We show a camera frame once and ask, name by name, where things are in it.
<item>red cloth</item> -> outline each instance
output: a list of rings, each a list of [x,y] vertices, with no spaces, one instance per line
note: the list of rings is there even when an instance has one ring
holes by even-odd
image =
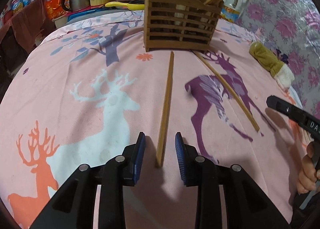
[[[0,29],[0,43],[12,27],[16,41],[21,47],[32,52],[36,36],[43,30],[44,36],[55,30],[55,24],[49,20],[45,3],[47,0],[35,0],[13,15]]]

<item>pot handle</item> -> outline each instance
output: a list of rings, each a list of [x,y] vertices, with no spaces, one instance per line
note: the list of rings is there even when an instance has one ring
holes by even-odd
[[[61,6],[63,8],[63,10],[68,11],[68,12],[72,12],[71,10],[71,0],[69,0],[69,4],[70,4],[70,8],[67,8],[66,5],[64,4],[66,0],[61,0]]]

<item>hand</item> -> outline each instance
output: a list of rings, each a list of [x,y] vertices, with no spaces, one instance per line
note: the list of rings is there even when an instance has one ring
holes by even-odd
[[[302,169],[299,173],[297,188],[299,194],[305,194],[316,189],[316,181],[320,179],[320,170],[316,172],[312,163],[313,143],[307,146],[307,155],[302,158]]]

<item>yellow handle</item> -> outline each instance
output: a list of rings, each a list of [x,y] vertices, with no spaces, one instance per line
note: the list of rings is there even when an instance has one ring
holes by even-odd
[[[129,4],[129,3],[122,3],[112,1],[105,4],[105,7],[112,7],[112,6],[122,6],[126,7],[127,9],[134,11],[134,10],[144,10],[144,4]]]

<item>pink tablecloth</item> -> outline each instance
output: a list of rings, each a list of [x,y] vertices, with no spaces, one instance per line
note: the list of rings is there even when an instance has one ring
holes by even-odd
[[[138,185],[124,189],[127,228],[194,228],[197,194],[180,178],[178,131],[220,165],[240,164],[290,221],[305,141],[267,109],[269,95],[285,94],[250,56],[254,34],[220,20],[205,57],[260,131],[193,53],[175,51],[164,167],[155,169],[170,51],[146,53],[142,24],[142,12],[126,12],[60,28],[13,80],[0,105],[0,196],[18,224],[27,229],[80,164],[104,164],[140,131],[147,148]]]

